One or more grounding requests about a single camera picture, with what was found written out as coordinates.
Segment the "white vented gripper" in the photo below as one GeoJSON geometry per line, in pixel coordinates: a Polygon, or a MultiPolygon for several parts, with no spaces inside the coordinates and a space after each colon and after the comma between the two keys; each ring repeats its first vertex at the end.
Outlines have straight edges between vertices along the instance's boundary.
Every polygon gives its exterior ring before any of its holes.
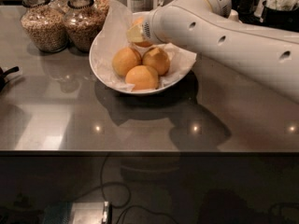
{"type": "Polygon", "coordinates": [[[144,41],[144,37],[151,44],[162,44],[163,41],[155,34],[154,30],[154,15],[156,9],[147,12],[143,16],[142,25],[135,24],[126,32],[126,37],[129,42],[140,43],[144,41]]]}

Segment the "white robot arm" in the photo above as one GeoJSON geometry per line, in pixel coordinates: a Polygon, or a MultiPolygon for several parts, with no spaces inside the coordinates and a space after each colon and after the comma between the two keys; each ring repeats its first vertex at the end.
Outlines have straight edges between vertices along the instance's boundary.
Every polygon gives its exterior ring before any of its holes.
{"type": "Polygon", "coordinates": [[[299,34],[229,19],[231,0],[173,0],[130,27],[132,43],[171,43],[299,102],[299,34]]]}

